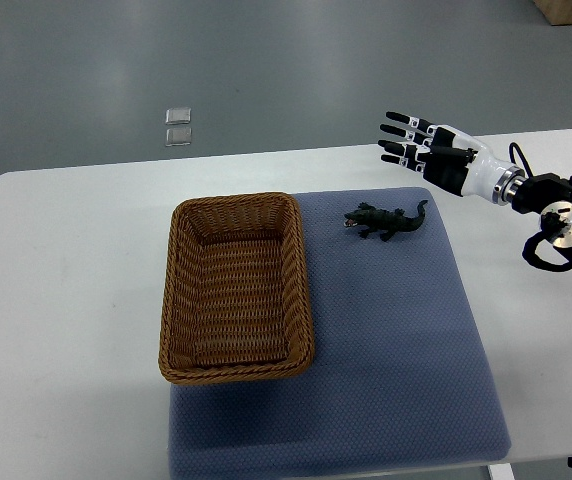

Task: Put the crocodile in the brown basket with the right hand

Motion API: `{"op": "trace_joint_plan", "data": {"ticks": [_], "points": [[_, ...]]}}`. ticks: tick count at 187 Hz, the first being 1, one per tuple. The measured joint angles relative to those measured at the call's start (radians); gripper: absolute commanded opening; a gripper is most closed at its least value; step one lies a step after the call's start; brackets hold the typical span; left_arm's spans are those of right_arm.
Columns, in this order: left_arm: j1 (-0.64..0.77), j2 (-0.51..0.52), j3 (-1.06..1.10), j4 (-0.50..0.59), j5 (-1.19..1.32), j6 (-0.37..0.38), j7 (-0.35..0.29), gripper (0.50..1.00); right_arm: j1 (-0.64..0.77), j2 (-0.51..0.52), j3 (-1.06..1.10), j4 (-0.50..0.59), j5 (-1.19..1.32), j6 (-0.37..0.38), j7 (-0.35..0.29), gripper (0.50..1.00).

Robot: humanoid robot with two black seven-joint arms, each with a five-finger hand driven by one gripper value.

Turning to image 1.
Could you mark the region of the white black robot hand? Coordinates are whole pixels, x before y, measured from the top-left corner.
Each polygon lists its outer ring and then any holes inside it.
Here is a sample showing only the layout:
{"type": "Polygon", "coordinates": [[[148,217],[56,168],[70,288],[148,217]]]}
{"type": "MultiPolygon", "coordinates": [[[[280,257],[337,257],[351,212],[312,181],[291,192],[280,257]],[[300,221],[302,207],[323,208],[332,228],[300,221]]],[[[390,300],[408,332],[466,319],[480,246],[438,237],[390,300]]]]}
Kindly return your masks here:
{"type": "Polygon", "coordinates": [[[394,138],[378,141],[384,150],[381,159],[450,194],[506,205],[526,179],[522,168],[498,159],[487,144],[452,126],[394,111],[386,118],[390,122],[380,130],[394,138]]]}

